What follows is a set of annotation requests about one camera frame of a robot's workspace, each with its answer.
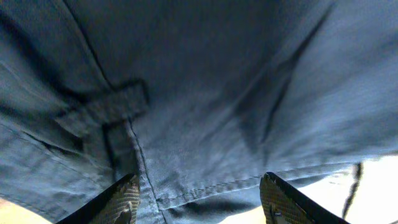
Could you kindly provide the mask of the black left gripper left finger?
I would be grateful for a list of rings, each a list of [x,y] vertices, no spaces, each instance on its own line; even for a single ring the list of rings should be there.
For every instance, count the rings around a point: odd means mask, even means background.
[[[139,205],[139,178],[128,174],[57,224],[135,224]]]

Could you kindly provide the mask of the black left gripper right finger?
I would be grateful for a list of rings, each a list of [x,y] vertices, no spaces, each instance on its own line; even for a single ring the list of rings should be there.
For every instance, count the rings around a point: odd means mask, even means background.
[[[267,224],[348,224],[272,172],[259,188]]]

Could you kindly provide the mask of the navy blue shorts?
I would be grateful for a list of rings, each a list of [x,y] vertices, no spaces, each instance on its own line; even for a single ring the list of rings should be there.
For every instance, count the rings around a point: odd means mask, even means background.
[[[1,2],[1,197],[50,221],[134,174],[139,223],[218,223],[396,150],[396,1]]]

